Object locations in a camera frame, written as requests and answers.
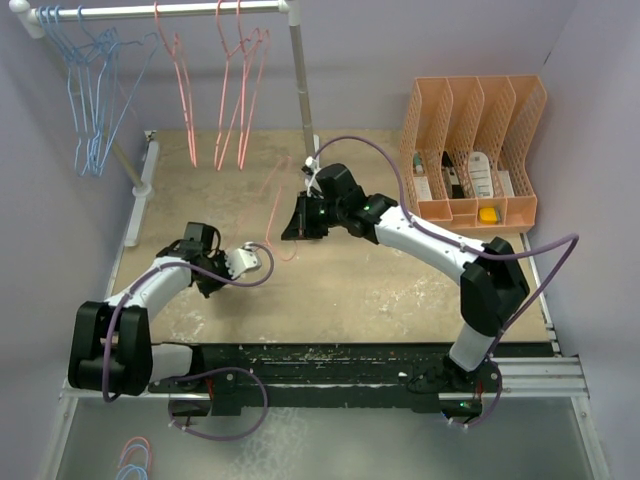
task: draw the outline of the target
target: white mounting base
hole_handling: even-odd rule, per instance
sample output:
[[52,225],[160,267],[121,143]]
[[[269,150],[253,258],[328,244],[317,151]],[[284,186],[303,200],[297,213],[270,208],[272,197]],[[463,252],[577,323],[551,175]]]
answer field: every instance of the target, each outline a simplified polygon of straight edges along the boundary
[[127,235],[124,238],[125,247],[135,247],[138,244],[140,228],[144,220],[144,214],[147,211],[147,204],[153,197],[153,187],[151,183],[156,172],[159,158],[160,144],[155,140],[151,140],[147,147],[147,153],[144,157],[144,167],[142,169],[142,175],[140,176],[143,186],[141,188],[133,188],[133,195],[136,197],[136,202],[133,205],[129,226],[127,227]]
[[38,23],[34,25],[29,20],[31,5],[28,0],[9,0],[9,9],[18,16],[20,23],[22,23],[24,28],[27,29],[31,38],[37,40],[45,36],[45,32],[42,27]]

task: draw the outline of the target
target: table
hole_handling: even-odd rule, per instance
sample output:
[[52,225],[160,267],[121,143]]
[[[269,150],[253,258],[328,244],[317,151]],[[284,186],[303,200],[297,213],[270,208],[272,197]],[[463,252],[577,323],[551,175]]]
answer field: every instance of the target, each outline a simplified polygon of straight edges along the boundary
[[[399,132],[321,131],[324,141],[356,134],[379,143],[398,158]],[[157,134],[161,157],[154,179],[155,197],[144,219],[140,244],[125,249],[115,291],[146,270],[155,254],[181,238],[188,221],[204,222],[222,232],[223,246],[265,241],[272,206],[278,199],[271,243],[278,258],[273,277],[252,289],[226,287],[209,299],[196,288],[181,292],[153,321],[155,342],[453,342],[462,326],[459,288],[432,267],[400,251],[373,245],[335,228],[321,241],[281,242],[297,192],[304,145],[298,131],[256,131],[249,142],[245,169],[236,166],[237,137],[230,142],[221,171],[213,168],[215,134],[198,132],[199,166],[189,162],[186,133]],[[281,168],[257,195],[264,179],[282,158]],[[391,169],[372,148],[354,141],[329,147],[321,164],[344,163],[367,194],[398,198]],[[244,217],[237,225],[239,217]],[[519,236],[505,237],[522,251]],[[529,262],[521,261],[535,285]],[[261,272],[246,280],[259,278]],[[508,342],[548,342],[536,302],[507,332]]]
[[[245,409],[241,417],[196,418],[194,428],[238,432],[257,415]],[[398,409],[272,408],[258,431],[231,443],[167,423],[166,399],[105,405],[83,398],[57,478],[115,478],[122,446],[138,435],[151,443],[151,477],[158,480],[593,478],[568,398],[503,400],[493,418],[468,432],[440,415]]]

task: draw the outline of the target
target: yellow object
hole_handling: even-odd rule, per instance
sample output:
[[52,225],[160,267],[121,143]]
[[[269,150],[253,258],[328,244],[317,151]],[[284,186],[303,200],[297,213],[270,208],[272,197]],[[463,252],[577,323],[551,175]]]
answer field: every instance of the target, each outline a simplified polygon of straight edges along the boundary
[[493,207],[483,207],[478,210],[478,220],[481,223],[488,223],[494,225],[500,220],[498,211]]

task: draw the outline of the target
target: white wall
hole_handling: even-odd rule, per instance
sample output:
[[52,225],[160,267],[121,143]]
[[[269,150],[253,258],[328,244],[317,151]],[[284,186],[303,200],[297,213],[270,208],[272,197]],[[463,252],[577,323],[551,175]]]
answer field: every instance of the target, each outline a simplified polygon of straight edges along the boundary
[[[79,3],[88,7],[131,1]],[[301,0],[314,124],[316,128],[401,128],[416,76],[537,73],[575,3]],[[236,38],[235,18],[222,20],[229,37]],[[217,127],[224,56],[214,19],[174,18],[162,23],[167,34],[179,32],[186,46],[196,126]],[[257,25],[268,27],[273,39],[255,127],[299,128],[287,19],[278,14],[246,15],[243,24],[247,31]],[[153,20],[122,21],[118,29],[123,38],[134,38],[155,25]],[[235,64],[236,85],[240,65]],[[135,68],[126,69],[130,76],[137,75]],[[184,128],[174,68],[164,50],[151,64],[136,108],[145,128]],[[227,112],[231,115],[233,108]]]
[[[580,0],[542,70],[547,112],[530,158],[532,243],[581,235],[548,289],[567,355],[580,354],[613,473],[638,478],[640,2]],[[541,273],[554,258],[540,258]]]
[[[51,433],[78,306],[104,295],[132,204],[110,159],[103,178],[73,172],[72,119],[43,45],[0,9],[0,471],[32,479]],[[144,134],[120,141],[139,158]]]

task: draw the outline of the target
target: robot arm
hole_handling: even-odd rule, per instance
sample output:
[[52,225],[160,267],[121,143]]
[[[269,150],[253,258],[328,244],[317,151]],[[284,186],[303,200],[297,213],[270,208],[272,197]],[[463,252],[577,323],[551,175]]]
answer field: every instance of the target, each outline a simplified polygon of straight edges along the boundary
[[[218,246],[212,249],[216,235]],[[225,285],[189,266],[228,280],[261,268],[260,258],[248,246],[226,253],[218,248],[219,241],[220,234],[214,227],[190,222],[183,238],[162,249],[151,267],[131,285],[103,302],[85,302],[76,315],[68,372],[71,386],[101,389],[107,327],[125,296],[129,298],[116,324],[118,342],[111,346],[110,390],[139,395],[151,382],[188,373],[192,349],[169,343],[152,345],[149,324],[171,299],[194,283],[206,298]],[[166,264],[175,266],[162,268]]]
[[488,261],[460,251],[417,231],[412,222],[488,253],[513,253],[511,245],[497,237],[488,244],[465,238],[418,217],[409,222],[395,200],[365,195],[342,164],[324,167],[314,177],[320,191],[311,188],[298,195],[295,213],[281,238],[319,239],[328,235],[329,228],[342,226],[355,237],[401,250],[445,273],[460,285],[465,321],[445,358],[445,368],[462,377],[476,371],[502,326],[529,294],[524,274],[517,261]]

